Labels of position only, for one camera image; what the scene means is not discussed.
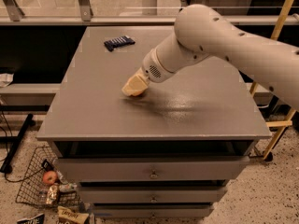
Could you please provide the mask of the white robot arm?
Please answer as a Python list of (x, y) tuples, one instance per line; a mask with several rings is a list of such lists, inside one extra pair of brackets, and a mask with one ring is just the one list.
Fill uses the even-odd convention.
[(174, 31), (153, 48), (122, 88), (126, 96), (143, 93), (179, 70), (215, 56), (299, 110), (299, 48), (240, 30), (204, 5), (183, 8)]

